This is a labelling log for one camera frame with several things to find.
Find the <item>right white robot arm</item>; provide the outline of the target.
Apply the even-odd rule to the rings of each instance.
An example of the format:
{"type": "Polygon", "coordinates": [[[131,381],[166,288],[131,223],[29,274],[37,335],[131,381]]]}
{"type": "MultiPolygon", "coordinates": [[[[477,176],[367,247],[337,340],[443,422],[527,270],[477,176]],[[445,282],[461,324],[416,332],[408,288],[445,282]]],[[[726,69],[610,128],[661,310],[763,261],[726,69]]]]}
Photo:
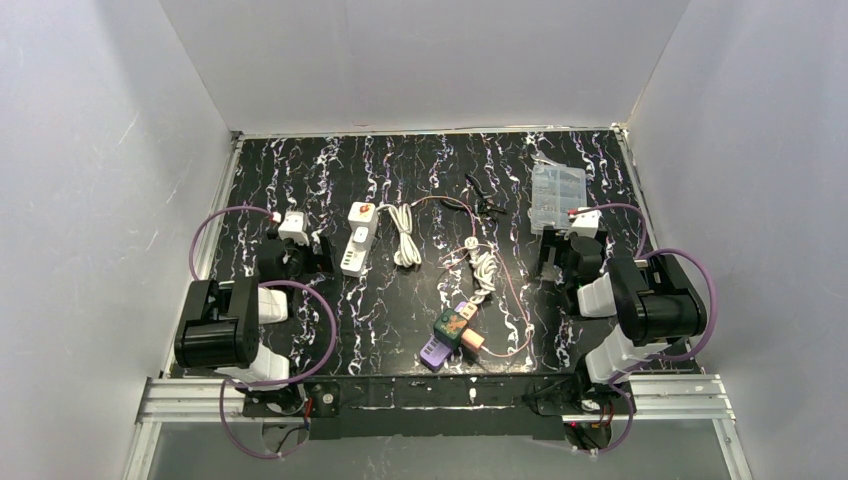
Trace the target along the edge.
{"type": "Polygon", "coordinates": [[[705,303],[673,253],[609,258],[605,239],[603,230],[585,236],[546,227],[536,267],[538,275],[548,266],[562,274],[559,304],[566,314],[616,321],[579,361],[583,387],[621,384],[635,366],[674,341],[704,334],[709,325],[705,303]]]}

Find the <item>purple power strip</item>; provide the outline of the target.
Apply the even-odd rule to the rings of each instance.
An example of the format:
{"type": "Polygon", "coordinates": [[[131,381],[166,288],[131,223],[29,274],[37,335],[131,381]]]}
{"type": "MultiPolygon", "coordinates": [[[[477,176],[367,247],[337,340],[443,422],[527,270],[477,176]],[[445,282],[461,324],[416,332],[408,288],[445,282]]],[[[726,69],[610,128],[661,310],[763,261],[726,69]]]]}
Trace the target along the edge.
{"type": "Polygon", "coordinates": [[[438,372],[461,344],[471,342],[464,340],[464,335],[477,310],[475,304],[462,302],[436,317],[432,334],[419,352],[421,363],[431,372],[438,372]]]}

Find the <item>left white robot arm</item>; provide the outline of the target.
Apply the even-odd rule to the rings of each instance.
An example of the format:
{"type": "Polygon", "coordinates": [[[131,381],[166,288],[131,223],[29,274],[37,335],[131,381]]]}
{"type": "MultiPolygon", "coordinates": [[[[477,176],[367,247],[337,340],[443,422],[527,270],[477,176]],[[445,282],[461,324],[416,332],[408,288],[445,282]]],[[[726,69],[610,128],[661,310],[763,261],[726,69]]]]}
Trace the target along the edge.
{"type": "Polygon", "coordinates": [[[329,238],[320,233],[305,245],[292,234],[269,233],[260,244],[256,275],[192,281],[173,341],[176,363],[223,375],[234,387],[252,391],[281,389],[319,372],[335,351],[338,321],[328,301],[299,279],[331,274],[333,254],[329,238]],[[290,360],[264,345],[260,335],[262,325],[289,318],[293,290],[317,300],[330,324],[320,360],[295,376],[290,375],[290,360]]]}

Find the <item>green power adapter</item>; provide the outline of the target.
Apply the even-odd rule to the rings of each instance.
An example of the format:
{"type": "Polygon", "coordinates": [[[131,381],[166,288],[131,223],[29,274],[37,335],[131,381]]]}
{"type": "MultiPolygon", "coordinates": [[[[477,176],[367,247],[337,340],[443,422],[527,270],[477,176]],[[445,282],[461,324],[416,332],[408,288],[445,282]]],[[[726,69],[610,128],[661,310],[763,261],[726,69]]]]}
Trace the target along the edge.
{"type": "Polygon", "coordinates": [[[433,323],[433,335],[443,345],[455,350],[461,343],[461,337],[468,325],[455,310],[444,310],[433,323]]]}

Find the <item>white USB charger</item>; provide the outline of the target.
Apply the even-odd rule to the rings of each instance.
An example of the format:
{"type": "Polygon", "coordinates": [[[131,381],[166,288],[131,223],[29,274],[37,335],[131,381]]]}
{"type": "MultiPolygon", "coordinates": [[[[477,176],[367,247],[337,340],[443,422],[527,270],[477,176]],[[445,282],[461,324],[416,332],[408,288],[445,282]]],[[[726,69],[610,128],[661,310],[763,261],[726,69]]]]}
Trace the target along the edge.
{"type": "Polygon", "coordinates": [[[358,248],[367,248],[372,240],[372,232],[367,226],[359,226],[352,235],[352,241],[358,248]]]}

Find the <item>white tiger power strip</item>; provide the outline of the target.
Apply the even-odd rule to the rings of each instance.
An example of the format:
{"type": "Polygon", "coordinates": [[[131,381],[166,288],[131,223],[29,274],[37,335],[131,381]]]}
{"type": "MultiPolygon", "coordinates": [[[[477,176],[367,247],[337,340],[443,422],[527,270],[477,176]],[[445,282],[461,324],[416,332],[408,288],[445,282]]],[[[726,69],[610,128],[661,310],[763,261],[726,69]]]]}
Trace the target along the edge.
{"type": "Polygon", "coordinates": [[[373,203],[353,202],[351,205],[347,215],[351,234],[340,263],[340,269],[346,276],[361,277],[365,273],[379,221],[376,210],[377,206],[373,203]]]}

